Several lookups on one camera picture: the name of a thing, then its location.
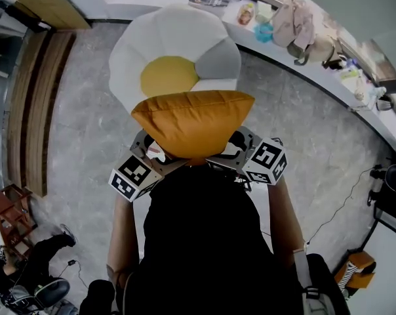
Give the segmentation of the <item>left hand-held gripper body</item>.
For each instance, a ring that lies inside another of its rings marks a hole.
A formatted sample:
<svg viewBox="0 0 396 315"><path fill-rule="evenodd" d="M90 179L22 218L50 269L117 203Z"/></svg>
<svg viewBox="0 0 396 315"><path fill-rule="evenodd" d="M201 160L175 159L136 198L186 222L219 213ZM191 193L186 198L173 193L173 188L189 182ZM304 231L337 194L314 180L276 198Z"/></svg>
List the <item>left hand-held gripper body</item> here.
<svg viewBox="0 0 396 315"><path fill-rule="evenodd" d="M112 169L108 184L129 202L150 192L163 177L130 150Z"/></svg>

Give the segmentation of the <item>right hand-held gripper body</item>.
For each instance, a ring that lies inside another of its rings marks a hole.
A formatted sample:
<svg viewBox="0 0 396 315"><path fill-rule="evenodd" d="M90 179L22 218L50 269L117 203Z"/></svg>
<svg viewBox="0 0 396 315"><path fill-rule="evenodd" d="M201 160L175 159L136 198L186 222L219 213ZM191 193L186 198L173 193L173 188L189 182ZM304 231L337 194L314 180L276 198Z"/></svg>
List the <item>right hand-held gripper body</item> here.
<svg viewBox="0 0 396 315"><path fill-rule="evenodd" d="M253 149L242 170L251 182L276 185L287 165L284 147L279 142L266 138Z"/></svg>

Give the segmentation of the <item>orange pillow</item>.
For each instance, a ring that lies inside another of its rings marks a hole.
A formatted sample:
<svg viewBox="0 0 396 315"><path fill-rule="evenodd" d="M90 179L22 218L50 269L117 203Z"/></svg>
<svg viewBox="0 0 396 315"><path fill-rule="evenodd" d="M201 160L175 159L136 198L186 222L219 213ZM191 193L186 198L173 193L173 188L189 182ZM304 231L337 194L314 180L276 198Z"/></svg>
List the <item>orange pillow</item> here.
<svg viewBox="0 0 396 315"><path fill-rule="evenodd" d="M253 104L239 91L193 91L146 99L131 116L164 151L196 166L225 150Z"/></svg>

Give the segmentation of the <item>person's left forearm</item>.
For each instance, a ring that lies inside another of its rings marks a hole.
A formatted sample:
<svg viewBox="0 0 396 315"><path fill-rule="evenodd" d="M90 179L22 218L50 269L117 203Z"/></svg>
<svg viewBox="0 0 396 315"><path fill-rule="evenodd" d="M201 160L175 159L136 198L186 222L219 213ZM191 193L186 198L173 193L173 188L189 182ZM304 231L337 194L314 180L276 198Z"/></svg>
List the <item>person's left forearm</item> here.
<svg viewBox="0 0 396 315"><path fill-rule="evenodd" d="M124 287L139 263L133 203L117 194L107 260L109 278L115 285Z"/></svg>

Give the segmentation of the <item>person's right forearm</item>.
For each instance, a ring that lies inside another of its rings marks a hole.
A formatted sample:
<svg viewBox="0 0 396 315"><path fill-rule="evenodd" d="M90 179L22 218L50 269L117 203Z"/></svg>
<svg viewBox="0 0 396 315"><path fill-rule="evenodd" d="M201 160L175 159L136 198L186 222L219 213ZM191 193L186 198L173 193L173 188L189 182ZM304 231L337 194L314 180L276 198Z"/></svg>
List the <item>person's right forearm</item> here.
<svg viewBox="0 0 396 315"><path fill-rule="evenodd" d="M295 250L304 248L304 239L284 177L275 186L268 186L268 196L273 253L291 265Z"/></svg>

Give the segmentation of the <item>grey shoulder bag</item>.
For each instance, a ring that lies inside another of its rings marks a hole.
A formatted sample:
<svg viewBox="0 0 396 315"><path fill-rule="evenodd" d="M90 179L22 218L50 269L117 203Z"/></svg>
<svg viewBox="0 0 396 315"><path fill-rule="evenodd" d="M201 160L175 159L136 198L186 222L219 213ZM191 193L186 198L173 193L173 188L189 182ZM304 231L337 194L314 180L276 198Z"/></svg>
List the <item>grey shoulder bag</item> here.
<svg viewBox="0 0 396 315"><path fill-rule="evenodd" d="M330 297L311 281L309 263L303 249L293 251L297 279L302 286L304 315L336 315Z"/></svg>

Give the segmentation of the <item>person's black shirt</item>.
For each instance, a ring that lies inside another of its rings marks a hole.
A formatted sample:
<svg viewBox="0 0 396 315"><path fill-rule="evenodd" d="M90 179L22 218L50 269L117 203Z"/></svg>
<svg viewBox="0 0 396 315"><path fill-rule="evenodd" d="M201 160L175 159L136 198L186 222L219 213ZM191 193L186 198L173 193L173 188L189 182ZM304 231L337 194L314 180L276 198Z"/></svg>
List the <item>person's black shirt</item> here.
<svg viewBox="0 0 396 315"><path fill-rule="evenodd" d="M207 165L187 166L150 198L136 270L124 287L93 281L79 315L304 315L296 266L274 255L239 183ZM322 256L306 256L314 286L336 315L350 315Z"/></svg>

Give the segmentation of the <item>wooden step platform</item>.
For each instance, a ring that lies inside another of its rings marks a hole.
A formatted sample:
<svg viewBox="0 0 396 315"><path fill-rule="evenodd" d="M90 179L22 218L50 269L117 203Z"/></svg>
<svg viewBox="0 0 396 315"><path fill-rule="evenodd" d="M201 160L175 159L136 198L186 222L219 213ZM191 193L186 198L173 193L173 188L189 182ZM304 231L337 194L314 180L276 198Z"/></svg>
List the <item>wooden step platform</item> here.
<svg viewBox="0 0 396 315"><path fill-rule="evenodd" d="M56 95L75 34L41 32L24 45L11 92L7 129L9 179L39 197L47 194L49 132Z"/></svg>

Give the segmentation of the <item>beige handbag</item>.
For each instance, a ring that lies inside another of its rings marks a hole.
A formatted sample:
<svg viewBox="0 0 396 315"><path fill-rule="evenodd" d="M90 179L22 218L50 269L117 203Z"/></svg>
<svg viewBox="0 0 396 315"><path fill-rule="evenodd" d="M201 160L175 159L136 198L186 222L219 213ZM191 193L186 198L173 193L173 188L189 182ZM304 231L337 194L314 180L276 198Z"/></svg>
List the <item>beige handbag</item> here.
<svg viewBox="0 0 396 315"><path fill-rule="evenodd" d="M320 62L324 69L342 70L346 65L340 42L331 36L317 35L309 49L309 61Z"/></svg>

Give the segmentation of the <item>white flower-shaped lounge chair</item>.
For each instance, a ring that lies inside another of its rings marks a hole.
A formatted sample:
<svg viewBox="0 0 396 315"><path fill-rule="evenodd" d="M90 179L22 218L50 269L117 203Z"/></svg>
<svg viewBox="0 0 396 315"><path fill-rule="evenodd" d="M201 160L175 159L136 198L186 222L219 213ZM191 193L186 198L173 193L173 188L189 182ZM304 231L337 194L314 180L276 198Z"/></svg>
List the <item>white flower-shaped lounge chair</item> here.
<svg viewBox="0 0 396 315"><path fill-rule="evenodd" d="M157 95L233 91L241 55L223 22L188 5L135 18L109 57L109 89L127 112Z"/></svg>

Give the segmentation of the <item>pink backpack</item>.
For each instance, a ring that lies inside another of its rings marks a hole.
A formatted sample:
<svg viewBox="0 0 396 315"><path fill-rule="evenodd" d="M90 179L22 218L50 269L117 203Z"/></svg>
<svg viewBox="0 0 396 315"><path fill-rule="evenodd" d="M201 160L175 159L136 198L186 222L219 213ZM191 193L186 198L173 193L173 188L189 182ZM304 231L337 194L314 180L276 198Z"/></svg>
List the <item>pink backpack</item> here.
<svg viewBox="0 0 396 315"><path fill-rule="evenodd" d="M313 14L304 0L284 0L274 13L272 41L295 58L294 64L304 66L315 42Z"/></svg>

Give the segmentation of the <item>orange drink bottle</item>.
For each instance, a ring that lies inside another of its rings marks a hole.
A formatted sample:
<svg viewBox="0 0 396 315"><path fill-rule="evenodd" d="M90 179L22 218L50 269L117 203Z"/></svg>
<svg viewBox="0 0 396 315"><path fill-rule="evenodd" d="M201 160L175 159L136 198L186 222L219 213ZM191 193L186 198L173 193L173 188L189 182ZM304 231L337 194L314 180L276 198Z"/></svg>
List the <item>orange drink bottle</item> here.
<svg viewBox="0 0 396 315"><path fill-rule="evenodd" d="M254 16L254 4L247 3L240 7L237 22L242 26L247 26Z"/></svg>

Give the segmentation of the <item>pale plastic container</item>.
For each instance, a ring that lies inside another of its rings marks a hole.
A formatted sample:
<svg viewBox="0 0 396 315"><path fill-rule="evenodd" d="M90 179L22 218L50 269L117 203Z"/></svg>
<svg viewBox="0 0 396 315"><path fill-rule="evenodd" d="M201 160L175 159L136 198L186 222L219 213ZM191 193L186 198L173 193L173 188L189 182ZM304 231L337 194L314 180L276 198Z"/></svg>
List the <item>pale plastic container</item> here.
<svg viewBox="0 0 396 315"><path fill-rule="evenodd" d="M273 18L275 11L272 6L263 1L258 1L255 8L255 20L259 24L269 23Z"/></svg>

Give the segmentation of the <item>red-brown wooden stool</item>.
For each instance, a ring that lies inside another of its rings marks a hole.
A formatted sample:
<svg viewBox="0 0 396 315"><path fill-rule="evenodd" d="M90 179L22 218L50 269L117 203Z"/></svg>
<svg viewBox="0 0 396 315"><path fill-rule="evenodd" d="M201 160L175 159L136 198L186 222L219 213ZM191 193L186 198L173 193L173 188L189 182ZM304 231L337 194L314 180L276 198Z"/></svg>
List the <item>red-brown wooden stool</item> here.
<svg viewBox="0 0 396 315"><path fill-rule="evenodd" d="M31 192L10 184L0 189L0 245L25 259L33 245L29 235L37 228L29 210Z"/></svg>

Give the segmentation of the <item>black office chair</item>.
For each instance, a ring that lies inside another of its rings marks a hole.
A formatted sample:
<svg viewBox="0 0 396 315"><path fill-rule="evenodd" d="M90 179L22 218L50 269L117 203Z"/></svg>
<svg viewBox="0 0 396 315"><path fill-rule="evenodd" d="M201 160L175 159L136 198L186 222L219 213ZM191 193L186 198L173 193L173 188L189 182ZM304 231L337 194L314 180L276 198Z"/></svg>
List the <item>black office chair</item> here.
<svg viewBox="0 0 396 315"><path fill-rule="evenodd" d="M10 288L4 304L19 315L30 315L54 306L68 294L69 290L70 284L63 278L54 278L45 286L38 286L33 293L24 286L16 285Z"/></svg>

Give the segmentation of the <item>orange box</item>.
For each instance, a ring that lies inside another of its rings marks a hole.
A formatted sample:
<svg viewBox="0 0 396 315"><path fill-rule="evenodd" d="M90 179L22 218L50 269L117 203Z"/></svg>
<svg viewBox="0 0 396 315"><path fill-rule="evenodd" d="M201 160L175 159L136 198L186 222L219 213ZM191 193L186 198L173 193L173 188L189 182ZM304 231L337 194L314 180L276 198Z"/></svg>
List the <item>orange box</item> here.
<svg viewBox="0 0 396 315"><path fill-rule="evenodd" d="M350 253L338 267L334 279L341 291L366 289L372 281L376 261L365 251Z"/></svg>

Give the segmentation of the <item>black long case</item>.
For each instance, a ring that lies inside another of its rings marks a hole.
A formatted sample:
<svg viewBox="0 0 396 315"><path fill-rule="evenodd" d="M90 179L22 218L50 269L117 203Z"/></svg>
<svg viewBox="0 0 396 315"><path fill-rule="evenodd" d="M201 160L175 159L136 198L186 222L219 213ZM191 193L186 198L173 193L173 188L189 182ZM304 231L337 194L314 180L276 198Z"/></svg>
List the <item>black long case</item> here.
<svg viewBox="0 0 396 315"><path fill-rule="evenodd" d="M44 23L40 17L34 15L32 12L28 14L16 4L9 3L6 0L0 0L0 9L2 9L6 15L35 33L51 30L51 26Z"/></svg>

